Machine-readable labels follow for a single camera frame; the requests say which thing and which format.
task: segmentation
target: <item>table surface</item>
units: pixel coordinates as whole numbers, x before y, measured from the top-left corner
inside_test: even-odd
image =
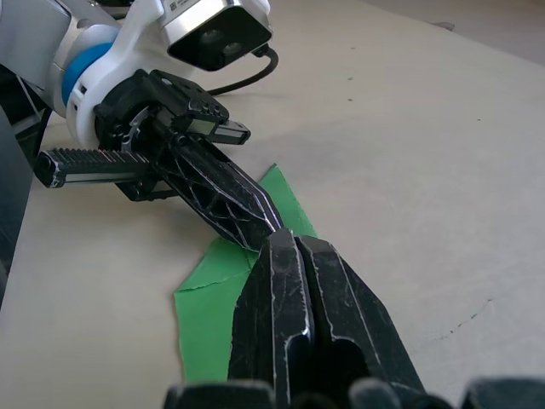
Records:
[[[473,377],[543,374],[545,68],[355,0],[276,0],[272,23],[278,70],[221,97],[253,131],[226,152],[254,177],[279,164],[428,390],[456,402]],[[46,144],[66,138],[55,124]],[[181,380],[172,294],[214,237],[180,200],[35,184],[0,407],[160,407]]]

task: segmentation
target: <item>white casing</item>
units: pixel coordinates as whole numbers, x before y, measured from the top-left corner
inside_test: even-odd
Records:
[[[112,48],[76,82],[66,107],[66,124],[83,147],[97,148],[99,145],[95,133],[95,106],[137,70],[157,69],[179,77],[191,74],[191,66],[166,54],[157,24],[163,13],[160,0],[136,0]]]
[[[269,13],[271,12],[271,4],[268,2],[268,0],[259,0],[259,3],[261,4],[263,9],[265,10],[265,13],[267,13],[267,15],[269,15]]]

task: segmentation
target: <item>camera lens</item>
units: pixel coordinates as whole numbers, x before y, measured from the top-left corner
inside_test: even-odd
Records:
[[[212,44],[223,38],[223,32],[220,30],[208,30],[201,36],[201,42],[203,44]]]
[[[223,49],[223,54],[225,55],[235,55],[242,49],[241,43],[230,43],[226,45]]]

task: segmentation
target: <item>black cable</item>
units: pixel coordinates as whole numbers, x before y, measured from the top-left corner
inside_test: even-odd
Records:
[[[278,65],[278,54],[276,54],[276,51],[271,49],[268,45],[265,45],[254,52],[254,55],[256,57],[268,57],[271,61],[269,64],[260,72],[258,72],[256,75],[253,75],[249,78],[246,78],[242,81],[238,81],[237,83],[226,85],[225,87],[220,87],[216,89],[211,89],[208,91],[210,95],[221,95],[225,94],[227,92],[234,91],[235,89],[241,89],[243,87],[247,87],[248,85],[251,85],[253,83],[256,83],[260,79],[263,79],[267,75],[269,75],[271,72],[273,72],[277,65]]]

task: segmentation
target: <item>black plastic part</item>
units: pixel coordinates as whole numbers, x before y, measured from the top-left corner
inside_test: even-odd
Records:
[[[101,147],[120,149],[123,137],[129,133],[129,123],[146,107],[155,113],[166,108],[171,121],[166,126],[178,132],[195,132],[192,126],[207,124],[199,128],[203,137],[213,135],[229,119],[229,111],[198,84],[166,72],[147,74],[139,70],[95,107],[95,130]]]
[[[67,183],[139,181],[149,162],[138,153],[54,149],[37,157],[34,173],[45,187]]]
[[[212,30],[220,35],[215,41],[207,41],[203,35]],[[167,52],[205,71],[217,71],[267,43],[271,36],[271,32],[242,7],[231,7],[172,44]],[[229,49],[232,44],[237,47]]]
[[[134,118],[147,118],[131,134]],[[138,71],[95,108],[100,145],[133,152],[152,164],[146,178],[119,183],[131,200],[181,196],[222,237],[252,251],[282,227],[268,194],[211,141],[240,145],[250,137],[227,109],[197,84],[154,71]],[[157,190],[165,181],[170,190]]]
[[[462,409],[543,402],[544,380],[485,379]],[[386,309],[333,246],[287,229],[269,237],[237,301],[227,382],[172,389],[165,404],[248,407],[452,409],[425,392]]]
[[[235,308],[229,378],[269,382],[280,408],[321,394],[344,409],[362,377],[402,401],[425,393],[387,310],[333,246],[274,233]]]
[[[153,168],[221,237],[259,251],[282,227],[268,193],[200,136],[175,137]]]
[[[462,409],[542,409],[545,407],[545,380],[494,379],[469,385]]]

